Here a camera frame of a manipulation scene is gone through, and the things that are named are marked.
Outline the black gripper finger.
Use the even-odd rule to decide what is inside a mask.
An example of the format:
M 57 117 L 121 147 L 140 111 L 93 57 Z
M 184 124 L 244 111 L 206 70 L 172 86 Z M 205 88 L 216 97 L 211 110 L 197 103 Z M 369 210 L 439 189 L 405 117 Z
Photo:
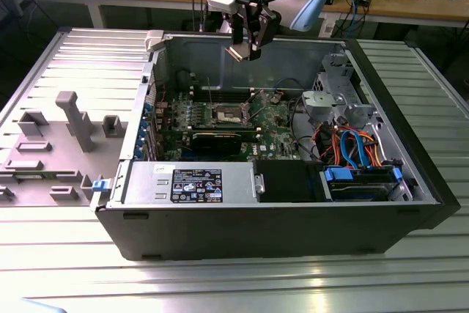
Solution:
M 261 56 L 261 47 L 273 41 L 280 22 L 280 13 L 271 10 L 266 4 L 250 3 L 246 7 L 249 61 L 258 59 Z
M 243 42 L 244 37 L 244 18 L 243 16 L 236 12 L 234 14 L 223 14 L 224 20 L 228 23 L 230 29 L 232 30 L 232 43 L 231 45 L 238 45 Z

